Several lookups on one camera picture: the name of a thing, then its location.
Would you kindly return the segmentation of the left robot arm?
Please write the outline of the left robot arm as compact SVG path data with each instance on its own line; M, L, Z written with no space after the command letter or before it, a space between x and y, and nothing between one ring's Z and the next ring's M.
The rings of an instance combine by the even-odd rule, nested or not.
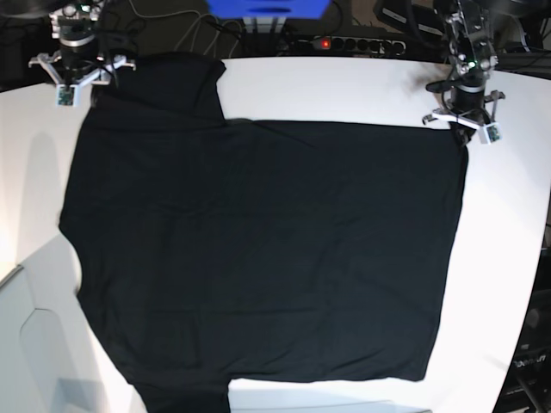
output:
M449 123L461 145L475 135L483 145L496 143L502 139L496 110L505 95L498 90L486 93L486 82L498 63L488 11L475 1L435 1L434 8L443 20L450 72L442 81L426 85L440 95L441 106L423 123Z

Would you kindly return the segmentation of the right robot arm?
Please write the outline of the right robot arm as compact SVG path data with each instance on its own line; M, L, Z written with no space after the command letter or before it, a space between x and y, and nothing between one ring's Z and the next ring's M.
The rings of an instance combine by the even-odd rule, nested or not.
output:
M108 30L101 28L105 1L70 1L49 14L56 52L41 52L28 62L39 66L55 87L55 105L76 107L82 89L118 83L120 68L136 69L133 59L114 54Z

